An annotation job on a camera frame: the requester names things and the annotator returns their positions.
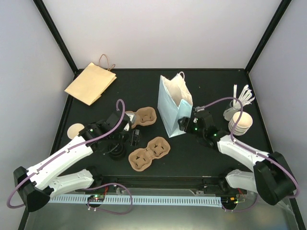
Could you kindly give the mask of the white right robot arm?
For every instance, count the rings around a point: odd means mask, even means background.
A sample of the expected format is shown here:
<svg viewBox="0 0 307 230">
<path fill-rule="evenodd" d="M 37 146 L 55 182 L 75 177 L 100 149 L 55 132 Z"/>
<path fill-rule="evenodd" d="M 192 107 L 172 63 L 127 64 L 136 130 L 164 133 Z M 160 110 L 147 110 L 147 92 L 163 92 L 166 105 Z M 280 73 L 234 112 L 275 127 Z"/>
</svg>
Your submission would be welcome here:
<svg viewBox="0 0 307 230">
<path fill-rule="evenodd" d="M 299 193 L 298 183 L 281 153 L 267 153 L 237 140 L 230 132 L 215 126 L 209 111 L 200 110 L 191 117 L 183 117 L 178 120 L 178 126 L 181 131 L 200 137 L 205 146 L 249 169 L 247 172 L 234 169 L 219 179 L 221 192 L 230 193 L 234 188 L 248 190 L 257 193 L 269 205 Z"/>
</svg>

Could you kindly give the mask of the single brown cup carrier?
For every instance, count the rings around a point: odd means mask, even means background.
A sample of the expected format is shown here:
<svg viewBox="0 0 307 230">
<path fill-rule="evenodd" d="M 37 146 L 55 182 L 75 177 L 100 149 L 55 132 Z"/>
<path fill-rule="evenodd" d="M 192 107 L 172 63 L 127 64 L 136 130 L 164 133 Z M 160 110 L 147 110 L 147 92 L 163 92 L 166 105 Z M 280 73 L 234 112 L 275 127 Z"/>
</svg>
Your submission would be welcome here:
<svg viewBox="0 0 307 230">
<path fill-rule="evenodd" d="M 133 170 L 142 172 L 151 166 L 152 161 L 167 155 L 171 150 L 163 137 L 156 137 L 148 142 L 147 147 L 133 151 L 128 160 Z"/>
</svg>

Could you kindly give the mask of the light blue paper bag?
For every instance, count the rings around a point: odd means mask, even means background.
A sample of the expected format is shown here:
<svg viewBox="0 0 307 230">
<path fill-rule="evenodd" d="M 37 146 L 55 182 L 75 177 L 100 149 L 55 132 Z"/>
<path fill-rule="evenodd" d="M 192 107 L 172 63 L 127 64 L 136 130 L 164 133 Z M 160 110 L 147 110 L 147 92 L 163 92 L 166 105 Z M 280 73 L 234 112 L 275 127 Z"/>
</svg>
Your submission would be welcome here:
<svg viewBox="0 0 307 230">
<path fill-rule="evenodd" d="M 179 72 L 171 80 L 160 76 L 158 92 L 158 111 L 169 138 L 184 134 L 178 121 L 190 117 L 193 99 L 185 82 L 184 72 Z"/>
</svg>

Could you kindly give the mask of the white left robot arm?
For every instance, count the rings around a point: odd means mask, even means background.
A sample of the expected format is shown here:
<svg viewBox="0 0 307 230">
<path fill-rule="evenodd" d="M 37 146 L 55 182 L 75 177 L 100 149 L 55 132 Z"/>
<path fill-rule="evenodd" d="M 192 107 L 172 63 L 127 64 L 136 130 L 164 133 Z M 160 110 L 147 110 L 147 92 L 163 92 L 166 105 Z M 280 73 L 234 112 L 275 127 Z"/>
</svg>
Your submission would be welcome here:
<svg viewBox="0 0 307 230">
<path fill-rule="evenodd" d="M 103 179 L 93 167 L 68 175 L 62 173 L 97 149 L 106 149 L 116 157 L 123 155 L 125 142 L 133 145 L 139 136 L 132 129 L 135 121 L 133 112 L 116 111 L 107 120 L 86 125 L 68 144 L 44 161 L 27 169 L 22 166 L 15 169 L 14 183 L 23 206 L 28 212 L 34 212 L 61 194 L 88 188 L 100 190 Z"/>
</svg>

